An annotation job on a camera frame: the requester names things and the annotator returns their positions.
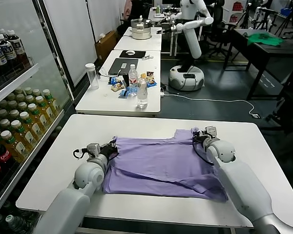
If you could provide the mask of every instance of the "desk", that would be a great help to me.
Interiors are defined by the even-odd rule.
[[[293,44],[287,41],[284,41],[283,43],[280,44],[280,47],[258,44],[258,43],[252,43],[251,45],[247,46],[248,39],[243,36],[245,32],[248,33],[249,36],[254,33],[267,33],[267,31],[264,31],[264,30],[254,30],[254,29],[232,30],[231,43],[229,47],[229,52],[225,59],[224,69],[226,68],[228,64],[232,47],[235,47],[249,61],[248,65],[246,66],[246,70],[250,68],[251,64],[253,64],[259,70],[256,76],[256,79],[247,96],[247,100],[250,100],[252,97],[258,97],[258,98],[276,97],[274,95],[254,95],[253,93],[264,71],[267,71],[270,75],[272,75],[275,78],[275,76],[269,70],[266,69],[269,59],[272,57],[278,57],[283,59],[293,58]]]
[[[121,54],[121,50],[113,50],[104,62],[100,73],[107,75],[115,58]],[[147,71],[154,71],[154,79],[156,86],[147,89],[147,107],[145,109],[137,108],[137,96],[128,97],[127,99],[118,98],[120,91],[113,92],[111,86],[108,85],[109,78],[101,76],[99,80],[99,89],[91,90],[88,88],[78,105],[77,113],[91,115],[112,115],[112,116],[147,116],[160,112],[161,110],[161,52],[147,51],[146,55],[154,58],[142,61],[139,59],[137,72],[138,75]]]
[[[293,226],[293,190],[265,139],[253,123],[163,118],[72,115],[16,202],[30,211],[46,211],[65,189],[86,157],[76,160],[73,151],[89,143],[104,144],[113,136],[170,138],[176,129],[214,125],[218,137],[231,142],[236,156],[247,163],[272,198],[275,214]],[[213,227],[252,227],[229,200],[96,193],[87,217],[140,220]]]
[[[133,37],[122,37],[114,50],[161,51],[162,34],[153,34],[153,32],[154,31],[152,31],[152,37],[146,40],[137,40]]]

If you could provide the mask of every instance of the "black table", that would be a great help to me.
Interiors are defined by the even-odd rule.
[[[251,98],[272,98],[278,97],[278,95],[254,95],[254,91],[260,81],[260,78],[263,75],[264,71],[267,71],[272,77],[280,82],[279,79],[275,77],[269,70],[266,69],[267,64],[270,58],[278,57],[278,58],[293,58],[293,44],[287,41],[284,41],[280,44],[280,46],[271,46],[264,45],[258,43],[252,43],[247,46],[248,38],[243,36],[244,33],[247,33],[248,36],[254,33],[267,33],[264,30],[257,29],[234,29],[231,31],[231,43],[229,47],[229,52],[226,56],[224,69],[227,67],[230,52],[232,47],[235,47],[248,61],[249,63],[246,65],[246,70],[248,70],[253,64],[258,69],[258,74],[256,79],[251,86],[250,92],[247,96],[247,100]]]

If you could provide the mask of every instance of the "cardboard box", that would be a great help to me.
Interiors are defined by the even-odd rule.
[[[95,43],[99,62],[104,63],[116,44],[117,33],[115,31],[110,31],[104,38]]]

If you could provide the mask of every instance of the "white table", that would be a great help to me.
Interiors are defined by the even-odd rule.
[[[162,34],[153,34],[146,40],[138,40],[133,37],[122,37],[114,50],[138,50],[138,51],[161,51],[162,50]]]
[[[121,54],[121,50],[113,50],[100,73],[107,75],[115,58]],[[91,115],[112,115],[112,116],[144,116],[150,117],[161,110],[161,52],[147,51],[146,55],[153,56],[153,59],[139,59],[137,72],[141,73],[154,72],[156,86],[147,89],[147,107],[145,109],[137,108],[137,96],[128,97],[126,99],[119,98],[121,91],[114,92],[111,90],[111,85],[108,85],[109,78],[101,76],[99,80],[99,89],[91,90],[88,88],[78,105],[76,106],[77,113]]]
[[[156,35],[156,32],[159,31],[159,30],[162,30],[162,27],[152,27],[151,28],[151,34],[152,36],[157,36]],[[126,32],[124,33],[124,36],[127,36],[127,37],[131,37],[132,36],[132,32],[131,32],[131,27],[128,27]]]
[[[231,142],[236,156],[256,173],[272,198],[275,214],[293,226],[293,190],[279,164],[253,123],[73,115],[22,192],[17,207],[46,211],[55,196],[65,189],[78,166],[75,149],[89,143],[104,144],[113,136],[139,138],[173,137],[176,129],[214,125],[218,137]],[[88,217],[140,220],[214,227],[252,227],[229,200],[225,203],[200,198],[158,197],[147,195],[93,195]]]

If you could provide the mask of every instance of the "mouse pad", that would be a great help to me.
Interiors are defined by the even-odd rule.
[[[134,55],[128,55],[126,54],[128,50],[123,50],[121,55],[119,56],[120,58],[132,58],[132,59],[142,59],[145,55],[145,51],[135,51]]]

